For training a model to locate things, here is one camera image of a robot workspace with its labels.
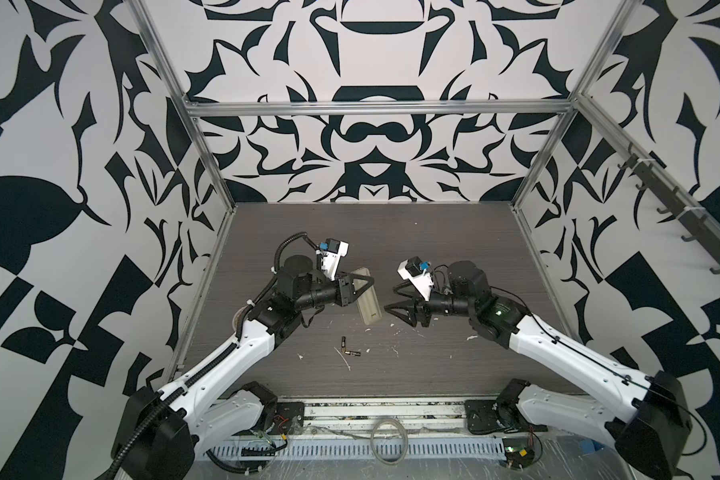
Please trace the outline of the white remote control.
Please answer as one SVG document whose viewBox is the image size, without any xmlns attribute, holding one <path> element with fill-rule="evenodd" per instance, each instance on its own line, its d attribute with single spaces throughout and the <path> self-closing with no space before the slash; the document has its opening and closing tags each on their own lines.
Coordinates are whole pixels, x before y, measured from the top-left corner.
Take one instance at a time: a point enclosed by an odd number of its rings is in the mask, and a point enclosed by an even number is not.
<svg viewBox="0 0 720 480">
<path fill-rule="evenodd" d="M 356 301 L 356 305 L 366 326 L 373 325 L 382 319 L 382 309 L 374 286 Z"/>
</svg>

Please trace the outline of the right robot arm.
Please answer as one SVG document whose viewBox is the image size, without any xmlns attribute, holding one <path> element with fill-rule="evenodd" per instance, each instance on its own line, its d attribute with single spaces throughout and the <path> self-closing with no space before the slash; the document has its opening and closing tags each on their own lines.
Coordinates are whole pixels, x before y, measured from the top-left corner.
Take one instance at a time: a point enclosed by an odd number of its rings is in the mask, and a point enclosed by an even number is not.
<svg viewBox="0 0 720 480">
<path fill-rule="evenodd" d="M 385 311 L 412 327 L 436 315 L 463 317 L 481 338 L 534 360 L 584 392 L 583 397 L 513 379 L 494 400 L 492 431 L 553 427 L 615 450 L 651 479 L 671 479 L 692 432 L 681 383 L 671 374 L 646 374 L 575 341 L 534 314 L 517 295 L 489 284 L 471 261 L 446 269 L 439 286 L 435 267 L 418 257 L 397 268 L 401 301 Z"/>
</svg>

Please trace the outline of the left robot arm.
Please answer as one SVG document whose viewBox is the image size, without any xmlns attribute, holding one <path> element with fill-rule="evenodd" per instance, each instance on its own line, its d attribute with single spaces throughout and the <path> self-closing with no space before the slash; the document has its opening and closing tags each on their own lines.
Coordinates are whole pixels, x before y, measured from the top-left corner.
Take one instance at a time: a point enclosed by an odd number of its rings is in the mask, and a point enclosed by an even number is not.
<svg viewBox="0 0 720 480">
<path fill-rule="evenodd" d="M 221 395 L 307 324 L 304 311 L 351 305 L 373 285 L 368 275 L 328 277 L 311 258 L 289 257 L 262 295 L 243 308 L 229 339 L 175 380 L 130 396 L 102 478 L 124 472 L 131 479 L 182 479 L 197 457 L 231 435 L 268 429 L 277 405 L 268 388 L 250 382 L 227 400 Z"/>
</svg>

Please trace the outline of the small green circuit board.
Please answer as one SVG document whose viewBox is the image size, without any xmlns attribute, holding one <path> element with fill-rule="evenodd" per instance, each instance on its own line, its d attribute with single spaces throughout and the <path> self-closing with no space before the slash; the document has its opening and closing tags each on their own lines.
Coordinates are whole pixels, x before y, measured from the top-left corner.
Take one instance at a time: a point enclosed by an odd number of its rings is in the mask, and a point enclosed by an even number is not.
<svg viewBox="0 0 720 480">
<path fill-rule="evenodd" d="M 500 465 L 510 470 L 526 470 L 543 456 L 543 443 L 535 435 L 504 438 L 502 442 L 505 458 Z"/>
</svg>

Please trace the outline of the blue tape piece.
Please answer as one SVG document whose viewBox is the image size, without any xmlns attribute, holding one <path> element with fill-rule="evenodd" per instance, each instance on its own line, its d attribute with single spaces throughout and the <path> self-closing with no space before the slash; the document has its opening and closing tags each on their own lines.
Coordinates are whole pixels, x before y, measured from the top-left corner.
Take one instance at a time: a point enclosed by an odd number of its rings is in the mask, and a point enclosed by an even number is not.
<svg viewBox="0 0 720 480">
<path fill-rule="evenodd" d="M 579 442 L 579 446 L 583 455 L 593 454 L 603 448 L 603 446 L 591 439 L 584 439 Z"/>
</svg>

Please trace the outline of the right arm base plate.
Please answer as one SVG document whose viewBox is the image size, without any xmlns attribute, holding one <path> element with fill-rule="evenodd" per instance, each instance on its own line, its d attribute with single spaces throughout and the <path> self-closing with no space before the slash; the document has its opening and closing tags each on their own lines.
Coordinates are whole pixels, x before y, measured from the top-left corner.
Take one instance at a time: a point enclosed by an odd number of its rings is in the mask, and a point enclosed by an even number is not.
<svg viewBox="0 0 720 480">
<path fill-rule="evenodd" d="M 464 402 L 464 409 L 466 428 L 473 435 L 548 431 L 545 425 L 530 423 L 514 404 L 507 402 L 470 399 Z"/>
</svg>

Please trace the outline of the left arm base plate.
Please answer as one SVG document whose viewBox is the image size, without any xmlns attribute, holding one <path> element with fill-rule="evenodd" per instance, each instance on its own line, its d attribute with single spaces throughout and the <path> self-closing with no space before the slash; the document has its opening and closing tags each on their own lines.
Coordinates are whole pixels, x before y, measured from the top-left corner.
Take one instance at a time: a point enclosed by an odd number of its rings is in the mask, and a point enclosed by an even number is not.
<svg viewBox="0 0 720 480">
<path fill-rule="evenodd" d="M 289 434 L 303 427 L 306 404 L 301 401 L 279 401 L 267 405 L 247 432 Z"/>
</svg>

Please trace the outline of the wall hook rail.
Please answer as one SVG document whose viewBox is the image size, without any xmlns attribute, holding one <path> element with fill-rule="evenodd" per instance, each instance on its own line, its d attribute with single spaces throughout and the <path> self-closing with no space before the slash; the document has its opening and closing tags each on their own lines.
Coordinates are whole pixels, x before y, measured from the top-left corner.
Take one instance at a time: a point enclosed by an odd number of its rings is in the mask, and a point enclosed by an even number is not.
<svg viewBox="0 0 720 480">
<path fill-rule="evenodd" d="M 667 172 L 660 161 L 641 156 L 633 143 L 626 148 L 616 148 L 616 152 L 623 158 L 619 169 L 630 171 L 638 179 L 638 195 L 633 206 L 635 224 L 638 224 L 639 205 L 649 192 L 660 203 L 657 214 L 678 221 L 687 232 L 681 239 L 686 243 L 698 243 L 717 264 L 710 272 L 720 275 L 720 222 Z"/>
</svg>

